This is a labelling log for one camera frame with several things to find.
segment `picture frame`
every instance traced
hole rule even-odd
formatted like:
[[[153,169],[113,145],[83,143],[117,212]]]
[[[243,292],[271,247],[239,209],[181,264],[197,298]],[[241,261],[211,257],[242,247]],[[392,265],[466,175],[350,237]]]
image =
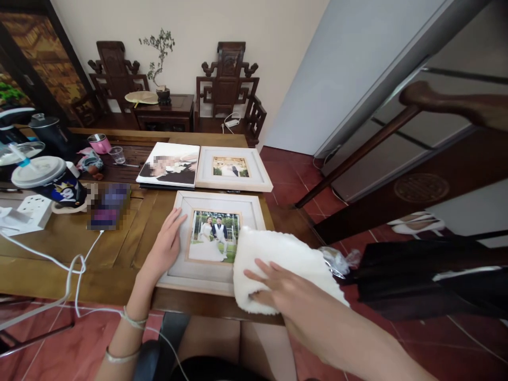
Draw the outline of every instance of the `picture frame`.
[[[187,214],[187,219],[180,226],[179,231],[180,252],[175,264],[159,279],[157,286],[205,294],[234,296],[232,263],[206,260],[203,257],[197,260],[191,258],[192,247],[205,248],[200,250],[200,255],[203,253],[207,255],[208,252],[211,253],[210,255],[219,255],[216,253],[217,249],[214,247],[213,240],[208,243],[204,242],[206,239],[203,238],[201,231],[197,232],[197,227],[204,220],[197,221],[197,217],[201,214],[196,212],[203,212],[205,217],[214,216],[215,219],[228,215],[228,218],[234,221],[234,226],[239,226],[239,229],[248,226],[256,230],[265,230],[265,220],[259,198],[257,196],[181,190],[177,192],[174,207],[181,207],[182,214]],[[228,223],[231,224],[231,221],[225,221],[224,229],[227,228]],[[202,225],[201,228],[204,233],[211,229],[207,230]],[[233,237],[237,237],[238,227],[228,228],[228,235],[231,232]],[[202,242],[198,242],[196,238],[199,234],[202,236]],[[217,242],[216,245],[219,252],[221,249],[225,250],[223,243]],[[235,249],[236,244],[231,237],[228,242],[228,258],[233,251],[232,246]]]
[[[201,147],[196,187],[271,192],[270,177],[255,148]]]

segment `bracelet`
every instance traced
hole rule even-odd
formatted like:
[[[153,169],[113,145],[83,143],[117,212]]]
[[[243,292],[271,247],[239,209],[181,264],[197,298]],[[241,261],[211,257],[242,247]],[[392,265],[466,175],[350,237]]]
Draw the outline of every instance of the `bracelet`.
[[[129,362],[129,361],[135,359],[139,355],[139,351],[140,350],[138,349],[136,353],[134,353],[133,355],[127,356],[127,357],[114,357],[114,356],[111,356],[110,348],[107,347],[106,348],[106,359],[107,359],[107,361],[112,362],[113,364],[123,364],[125,362]]]
[[[123,314],[122,314],[122,318],[127,320],[131,326],[133,326],[134,328],[137,328],[137,329],[140,329],[142,331],[144,331],[144,325],[147,323],[148,321],[148,318],[146,318],[145,320],[132,320],[128,315],[127,315],[127,306],[124,306],[123,307]]]

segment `straw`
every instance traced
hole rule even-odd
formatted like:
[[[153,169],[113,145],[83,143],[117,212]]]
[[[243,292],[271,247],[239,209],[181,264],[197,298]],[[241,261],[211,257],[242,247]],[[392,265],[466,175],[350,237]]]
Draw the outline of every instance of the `straw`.
[[[34,172],[37,172],[39,170],[38,167],[32,164],[30,159],[26,157],[23,152],[21,152],[21,150],[17,147],[16,143],[11,143],[8,145],[8,147],[15,155],[17,155],[21,159],[22,162],[28,160],[28,164],[26,166],[29,167],[31,170],[33,170]]]

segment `pink cup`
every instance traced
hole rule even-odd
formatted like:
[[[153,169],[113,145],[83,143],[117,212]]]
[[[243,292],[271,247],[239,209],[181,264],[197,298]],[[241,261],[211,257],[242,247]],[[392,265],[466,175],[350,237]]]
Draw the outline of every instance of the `pink cup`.
[[[111,150],[110,141],[104,134],[94,134],[88,137],[88,143],[99,155],[105,155]]]

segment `white shoe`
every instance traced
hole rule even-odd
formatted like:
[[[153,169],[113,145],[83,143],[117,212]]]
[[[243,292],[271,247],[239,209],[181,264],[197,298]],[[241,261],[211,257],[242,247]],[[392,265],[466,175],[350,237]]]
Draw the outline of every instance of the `white shoe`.
[[[432,213],[429,213],[429,212],[415,212],[415,213],[411,213],[410,215],[408,215],[406,217],[409,217],[409,216],[413,216],[414,218],[409,219],[407,221],[404,221],[402,219],[393,220],[393,221],[387,222],[387,225],[400,225],[400,224],[404,224],[404,223],[408,223],[408,222],[415,222],[415,221],[428,220],[430,218],[433,218],[433,219],[436,218]]]
[[[445,222],[443,220],[430,220],[430,221],[418,221],[418,222],[407,222],[404,224],[396,225],[392,227],[392,230],[398,234],[418,234],[427,230],[442,230],[445,228]]]

